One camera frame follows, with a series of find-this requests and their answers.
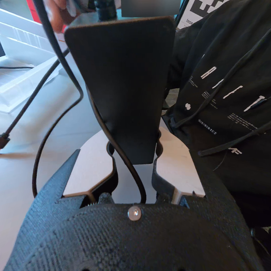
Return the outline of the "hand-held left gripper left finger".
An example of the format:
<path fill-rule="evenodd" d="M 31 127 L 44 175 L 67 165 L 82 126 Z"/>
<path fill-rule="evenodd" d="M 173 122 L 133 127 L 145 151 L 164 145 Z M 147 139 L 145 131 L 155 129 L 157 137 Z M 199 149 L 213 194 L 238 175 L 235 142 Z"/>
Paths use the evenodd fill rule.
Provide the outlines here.
<path fill-rule="evenodd" d="M 104 192 L 112 195 L 118 185 L 114 151 L 102 130 L 93 135 L 79 150 L 63 196 L 85 195 L 94 203 Z"/>

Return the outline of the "clear plastic bin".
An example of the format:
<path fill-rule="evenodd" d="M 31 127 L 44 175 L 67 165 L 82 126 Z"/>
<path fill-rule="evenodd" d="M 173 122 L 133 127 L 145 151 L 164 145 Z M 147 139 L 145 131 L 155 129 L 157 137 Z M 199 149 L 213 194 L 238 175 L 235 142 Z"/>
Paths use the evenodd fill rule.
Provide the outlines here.
<path fill-rule="evenodd" d="M 35 90 L 57 57 L 43 26 L 11 12 L 0 11 L 1 67 L 32 67 L 0 71 L 0 106 L 10 113 Z"/>

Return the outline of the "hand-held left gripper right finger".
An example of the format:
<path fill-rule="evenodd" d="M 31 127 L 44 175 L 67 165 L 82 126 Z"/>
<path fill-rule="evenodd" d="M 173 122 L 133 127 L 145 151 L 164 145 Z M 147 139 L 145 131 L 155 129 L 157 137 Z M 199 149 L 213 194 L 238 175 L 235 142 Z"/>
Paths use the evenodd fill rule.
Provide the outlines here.
<path fill-rule="evenodd" d="M 179 204 L 182 196 L 205 197 L 188 147 L 164 127 L 159 127 L 153 163 L 152 187 L 159 196 Z"/>

